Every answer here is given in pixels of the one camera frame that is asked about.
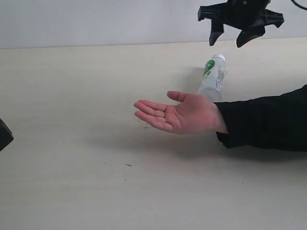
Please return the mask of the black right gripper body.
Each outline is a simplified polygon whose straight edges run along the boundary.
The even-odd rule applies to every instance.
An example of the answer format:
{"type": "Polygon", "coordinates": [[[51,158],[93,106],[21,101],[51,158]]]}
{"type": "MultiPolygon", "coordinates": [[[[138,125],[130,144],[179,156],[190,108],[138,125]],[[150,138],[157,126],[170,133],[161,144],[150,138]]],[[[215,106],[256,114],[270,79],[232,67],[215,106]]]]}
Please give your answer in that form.
{"type": "Polygon", "coordinates": [[[210,19],[240,30],[271,24],[279,28],[284,23],[283,14],[266,9],[269,3],[268,0],[227,0],[200,6],[198,21],[210,19]]]}

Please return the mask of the person's open right hand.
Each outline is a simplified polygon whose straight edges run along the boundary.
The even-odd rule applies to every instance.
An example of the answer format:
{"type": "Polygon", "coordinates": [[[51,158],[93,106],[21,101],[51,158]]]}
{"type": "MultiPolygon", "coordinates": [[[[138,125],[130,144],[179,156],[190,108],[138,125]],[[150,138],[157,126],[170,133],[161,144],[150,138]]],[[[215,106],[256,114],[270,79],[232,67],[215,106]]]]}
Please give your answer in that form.
{"type": "Polygon", "coordinates": [[[205,131],[227,134],[225,121],[217,105],[198,93],[169,91],[177,105],[138,100],[135,116],[152,127],[173,134],[196,134],[205,131]]]}

